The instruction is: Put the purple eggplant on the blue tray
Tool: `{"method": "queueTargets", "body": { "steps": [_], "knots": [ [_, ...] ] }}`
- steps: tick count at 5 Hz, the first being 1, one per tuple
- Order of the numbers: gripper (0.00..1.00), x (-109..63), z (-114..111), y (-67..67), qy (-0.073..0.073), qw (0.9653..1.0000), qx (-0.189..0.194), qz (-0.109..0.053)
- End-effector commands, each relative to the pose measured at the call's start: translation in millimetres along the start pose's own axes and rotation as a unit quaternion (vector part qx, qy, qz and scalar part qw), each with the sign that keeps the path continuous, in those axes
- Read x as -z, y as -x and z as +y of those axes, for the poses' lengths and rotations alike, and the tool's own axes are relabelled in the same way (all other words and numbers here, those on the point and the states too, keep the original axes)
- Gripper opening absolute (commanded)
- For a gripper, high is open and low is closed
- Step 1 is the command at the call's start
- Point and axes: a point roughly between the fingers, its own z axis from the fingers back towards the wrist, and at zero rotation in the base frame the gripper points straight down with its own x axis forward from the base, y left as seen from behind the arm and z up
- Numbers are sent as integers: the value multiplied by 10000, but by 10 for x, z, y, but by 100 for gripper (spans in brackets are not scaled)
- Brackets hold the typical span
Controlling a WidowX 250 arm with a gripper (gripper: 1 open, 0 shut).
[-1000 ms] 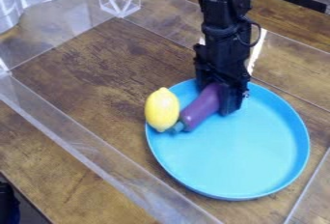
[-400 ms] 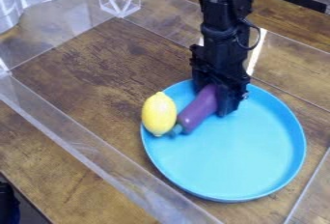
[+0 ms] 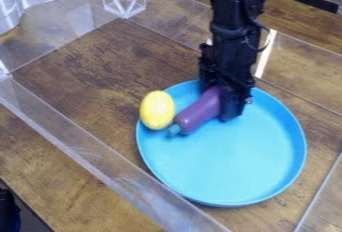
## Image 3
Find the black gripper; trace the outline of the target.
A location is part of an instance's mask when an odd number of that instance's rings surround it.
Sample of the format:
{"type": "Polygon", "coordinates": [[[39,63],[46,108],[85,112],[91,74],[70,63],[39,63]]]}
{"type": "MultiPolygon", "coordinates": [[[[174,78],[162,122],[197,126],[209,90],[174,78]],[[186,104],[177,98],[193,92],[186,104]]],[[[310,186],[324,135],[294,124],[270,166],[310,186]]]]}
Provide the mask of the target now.
{"type": "Polygon", "coordinates": [[[252,66],[260,52],[261,28],[245,26],[227,29],[223,26],[210,26],[213,44],[203,43],[199,58],[201,92],[219,89],[221,92],[221,120],[229,121],[241,116],[245,105],[252,98],[252,88],[256,80],[252,66]]]}

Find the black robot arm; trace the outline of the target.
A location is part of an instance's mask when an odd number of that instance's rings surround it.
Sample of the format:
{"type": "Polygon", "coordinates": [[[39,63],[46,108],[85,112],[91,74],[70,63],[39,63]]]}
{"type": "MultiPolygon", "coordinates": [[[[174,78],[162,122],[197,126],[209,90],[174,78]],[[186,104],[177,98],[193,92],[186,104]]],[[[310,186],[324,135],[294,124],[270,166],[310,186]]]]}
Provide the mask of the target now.
{"type": "Polygon", "coordinates": [[[256,87],[252,66],[265,50],[260,42],[266,27],[258,21],[265,0],[210,0],[210,3],[213,43],[199,46],[199,79],[202,90],[221,88],[219,118],[227,121],[242,115],[256,87]]]}

